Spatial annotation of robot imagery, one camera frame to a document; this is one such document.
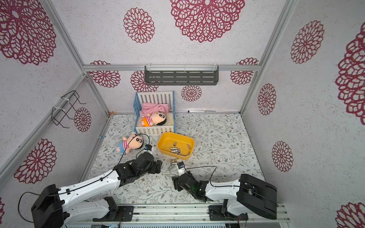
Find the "plush doll on table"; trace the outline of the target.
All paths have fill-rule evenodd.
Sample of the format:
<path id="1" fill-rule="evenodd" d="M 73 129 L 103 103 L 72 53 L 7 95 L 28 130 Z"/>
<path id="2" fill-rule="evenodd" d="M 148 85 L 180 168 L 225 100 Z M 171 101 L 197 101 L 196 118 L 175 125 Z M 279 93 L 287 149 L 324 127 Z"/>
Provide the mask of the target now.
<path id="1" fill-rule="evenodd" d="M 128 138 L 123 138 L 117 145 L 116 151 L 121 154 L 128 154 L 131 150 L 141 149 L 143 143 L 144 140 L 140 134 L 132 133 Z"/>

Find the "plush doll in crib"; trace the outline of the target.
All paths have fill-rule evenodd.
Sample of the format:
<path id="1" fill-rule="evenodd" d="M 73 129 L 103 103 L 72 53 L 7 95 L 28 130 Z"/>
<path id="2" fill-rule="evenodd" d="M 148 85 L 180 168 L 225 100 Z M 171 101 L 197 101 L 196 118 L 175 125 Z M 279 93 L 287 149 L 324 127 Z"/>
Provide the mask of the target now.
<path id="1" fill-rule="evenodd" d="M 141 121 L 143 127 L 150 127 L 155 125 L 164 125 L 166 123 L 166 114 L 163 112 L 156 112 L 148 114 Z"/>

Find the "pink blanket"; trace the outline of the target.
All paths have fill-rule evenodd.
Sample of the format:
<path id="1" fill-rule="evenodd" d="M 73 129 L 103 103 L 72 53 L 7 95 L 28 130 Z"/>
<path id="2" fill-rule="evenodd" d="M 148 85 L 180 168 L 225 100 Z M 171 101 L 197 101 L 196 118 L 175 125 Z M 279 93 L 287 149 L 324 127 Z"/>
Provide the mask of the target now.
<path id="1" fill-rule="evenodd" d="M 169 110 L 169 104 L 142 103 L 142 108 L 139 114 L 141 117 L 147 117 L 148 114 L 151 115 L 156 112 L 168 113 Z"/>

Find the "yellow plastic storage box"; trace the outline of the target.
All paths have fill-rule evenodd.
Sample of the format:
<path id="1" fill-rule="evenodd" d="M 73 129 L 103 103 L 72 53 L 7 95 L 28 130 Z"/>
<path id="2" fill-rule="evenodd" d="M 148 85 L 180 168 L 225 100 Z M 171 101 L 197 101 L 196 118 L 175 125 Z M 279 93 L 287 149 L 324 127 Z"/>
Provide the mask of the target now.
<path id="1" fill-rule="evenodd" d="M 185 135 L 172 133 L 172 132 L 166 132 L 166 133 L 162 134 L 162 136 L 160 137 L 160 139 L 157 143 L 157 148 L 162 154 L 169 155 L 171 157 L 174 157 L 177 159 L 182 159 L 182 160 L 187 160 L 191 157 L 191 155 L 193 154 L 194 146 L 195 146 L 195 141 L 193 138 L 185 136 Z M 177 147 L 179 150 L 179 153 L 177 153 L 177 154 L 171 153 L 170 147 Z"/>

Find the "grey wall shelf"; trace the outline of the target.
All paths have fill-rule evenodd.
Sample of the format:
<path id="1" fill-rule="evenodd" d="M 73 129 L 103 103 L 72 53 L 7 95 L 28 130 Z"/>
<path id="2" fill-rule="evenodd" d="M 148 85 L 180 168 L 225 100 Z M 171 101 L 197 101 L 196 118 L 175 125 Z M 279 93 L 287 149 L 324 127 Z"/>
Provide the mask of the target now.
<path id="1" fill-rule="evenodd" d="M 182 70 L 144 68 L 145 83 L 148 86 L 215 86 L 219 81 L 219 67 L 211 69 Z"/>

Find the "metal base rail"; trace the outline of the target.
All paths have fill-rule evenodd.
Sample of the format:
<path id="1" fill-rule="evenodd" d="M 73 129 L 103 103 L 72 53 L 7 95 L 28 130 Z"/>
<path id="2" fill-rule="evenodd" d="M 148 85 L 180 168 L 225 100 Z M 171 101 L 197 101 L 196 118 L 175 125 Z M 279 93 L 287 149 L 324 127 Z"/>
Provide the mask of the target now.
<path id="1" fill-rule="evenodd" d="M 221 204 L 135 204 L 122 205 L 110 220 L 74 219 L 63 228 L 290 228 L 284 205 L 278 207 L 277 219 L 263 218 L 253 212 L 226 218 Z"/>

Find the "white and blue toy crib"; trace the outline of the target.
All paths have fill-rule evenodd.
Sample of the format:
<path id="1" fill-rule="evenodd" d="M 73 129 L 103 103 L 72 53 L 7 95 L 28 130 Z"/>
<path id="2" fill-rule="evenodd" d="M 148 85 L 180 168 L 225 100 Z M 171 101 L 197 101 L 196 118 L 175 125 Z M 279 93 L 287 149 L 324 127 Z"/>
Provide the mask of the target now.
<path id="1" fill-rule="evenodd" d="M 176 130 L 175 93 L 137 92 L 134 100 L 135 131 L 149 136 L 161 136 Z"/>

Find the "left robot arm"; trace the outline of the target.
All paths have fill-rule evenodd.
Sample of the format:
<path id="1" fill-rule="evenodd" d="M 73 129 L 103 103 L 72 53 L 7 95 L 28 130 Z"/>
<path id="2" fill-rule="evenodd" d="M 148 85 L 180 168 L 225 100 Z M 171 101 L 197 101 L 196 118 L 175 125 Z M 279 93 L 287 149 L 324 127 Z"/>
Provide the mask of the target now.
<path id="1" fill-rule="evenodd" d="M 95 178 L 60 188 L 49 185 L 31 207 L 34 227 L 61 228 L 82 220 L 116 221 L 120 211 L 113 197 L 98 201 L 89 199 L 133 183 L 147 173 L 159 174 L 161 167 L 161 160 L 155 160 L 152 154 L 145 152 Z"/>

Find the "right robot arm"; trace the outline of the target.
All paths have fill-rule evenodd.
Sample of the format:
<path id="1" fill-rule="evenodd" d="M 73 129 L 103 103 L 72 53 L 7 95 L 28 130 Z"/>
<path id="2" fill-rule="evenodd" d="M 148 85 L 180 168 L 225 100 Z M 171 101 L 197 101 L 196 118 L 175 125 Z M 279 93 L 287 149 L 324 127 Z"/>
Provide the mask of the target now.
<path id="1" fill-rule="evenodd" d="M 223 200 L 221 214 L 241 216 L 250 211 L 266 219 L 277 219 L 277 188 L 248 174 L 228 182 L 196 180 L 191 173 L 173 177 L 174 188 L 185 190 L 206 203 Z"/>

